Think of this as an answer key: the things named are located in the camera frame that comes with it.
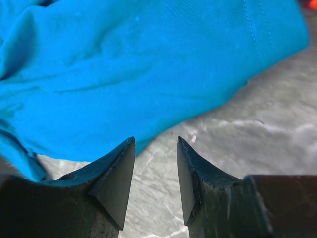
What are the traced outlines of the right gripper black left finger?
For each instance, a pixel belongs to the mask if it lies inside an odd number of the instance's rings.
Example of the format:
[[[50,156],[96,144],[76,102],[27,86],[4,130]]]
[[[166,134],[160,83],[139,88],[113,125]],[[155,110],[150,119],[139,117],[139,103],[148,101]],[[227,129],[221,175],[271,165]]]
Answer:
[[[57,180],[0,177],[3,238],[116,238],[123,230],[135,162],[130,137]]]

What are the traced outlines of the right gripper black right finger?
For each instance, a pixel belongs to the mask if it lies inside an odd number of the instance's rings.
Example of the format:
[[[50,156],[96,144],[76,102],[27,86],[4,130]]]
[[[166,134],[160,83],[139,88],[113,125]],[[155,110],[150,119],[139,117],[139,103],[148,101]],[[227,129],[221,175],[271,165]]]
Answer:
[[[251,175],[238,179],[178,138],[184,224],[192,238],[314,238],[317,178]]]

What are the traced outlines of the teal blue t shirt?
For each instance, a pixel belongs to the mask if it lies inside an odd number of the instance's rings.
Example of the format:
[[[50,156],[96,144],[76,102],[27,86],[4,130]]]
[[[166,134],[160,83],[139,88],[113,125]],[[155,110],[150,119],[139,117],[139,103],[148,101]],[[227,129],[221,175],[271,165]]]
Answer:
[[[93,161],[225,104],[309,44],[295,0],[3,0],[0,153]]]

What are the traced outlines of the folded orange t shirt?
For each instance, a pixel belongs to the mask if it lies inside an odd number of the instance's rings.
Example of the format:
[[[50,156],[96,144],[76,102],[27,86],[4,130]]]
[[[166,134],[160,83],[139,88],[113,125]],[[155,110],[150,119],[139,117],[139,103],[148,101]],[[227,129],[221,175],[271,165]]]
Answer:
[[[317,11],[317,0],[307,0],[307,8]]]

